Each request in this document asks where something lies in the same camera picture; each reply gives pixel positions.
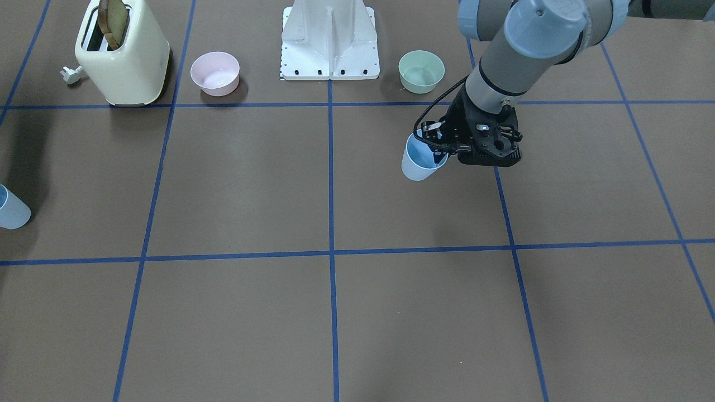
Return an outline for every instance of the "gray floor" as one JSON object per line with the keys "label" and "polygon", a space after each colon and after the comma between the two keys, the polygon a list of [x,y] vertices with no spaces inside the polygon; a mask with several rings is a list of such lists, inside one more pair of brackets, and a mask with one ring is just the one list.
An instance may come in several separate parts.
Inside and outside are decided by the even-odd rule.
{"label": "gray floor", "polygon": [[629,19],[525,96],[522,162],[411,182],[472,68],[457,1],[368,1],[382,74],[333,83],[278,79],[291,3],[151,0],[167,91],[116,109],[57,73],[86,0],[0,2],[0,182],[34,213],[0,230],[0,401],[715,401],[712,23]]}

